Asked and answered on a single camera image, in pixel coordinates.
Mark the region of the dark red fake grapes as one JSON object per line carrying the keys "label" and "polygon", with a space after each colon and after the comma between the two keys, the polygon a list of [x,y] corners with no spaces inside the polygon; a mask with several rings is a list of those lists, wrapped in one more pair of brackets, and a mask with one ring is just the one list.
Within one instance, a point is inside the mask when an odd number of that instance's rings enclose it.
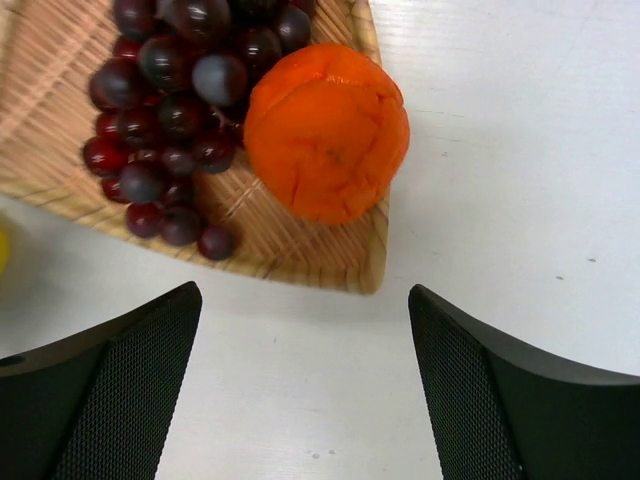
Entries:
{"label": "dark red fake grapes", "polygon": [[310,43],[312,1],[115,1],[111,56],[90,77],[97,108],[82,159],[141,239],[220,261],[234,234],[211,220],[198,175],[226,172],[243,145],[249,94]]}

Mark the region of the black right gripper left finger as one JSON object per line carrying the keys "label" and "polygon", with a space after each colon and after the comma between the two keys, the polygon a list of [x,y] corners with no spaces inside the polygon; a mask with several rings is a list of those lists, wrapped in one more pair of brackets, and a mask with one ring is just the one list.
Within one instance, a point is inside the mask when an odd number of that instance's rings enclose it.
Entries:
{"label": "black right gripper left finger", "polygon": [[154,478],[201,309],[199,288],[187,282],[2,358],[2,478]]}

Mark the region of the orange fake tangerine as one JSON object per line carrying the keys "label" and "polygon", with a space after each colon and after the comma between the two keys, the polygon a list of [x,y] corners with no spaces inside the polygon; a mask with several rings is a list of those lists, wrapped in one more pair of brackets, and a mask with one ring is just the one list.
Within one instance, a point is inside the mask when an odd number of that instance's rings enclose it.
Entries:
{"label": "orange fake tangerine", "polygon": [[255,85],[243,142],[254,174],[286,209],[341,225],[384,196],[410,126],[400,89],[378,64],[321,43],[285,56]]}

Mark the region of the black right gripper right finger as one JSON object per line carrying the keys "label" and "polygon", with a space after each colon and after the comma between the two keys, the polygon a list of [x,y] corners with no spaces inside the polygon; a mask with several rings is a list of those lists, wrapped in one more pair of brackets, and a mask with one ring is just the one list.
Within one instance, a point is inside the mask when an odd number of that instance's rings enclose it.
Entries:
{"label": "black right gripper right finger", "polygon": [[422,285],[408,310],[444,478],[638,478],[638,377],[539,349]]}

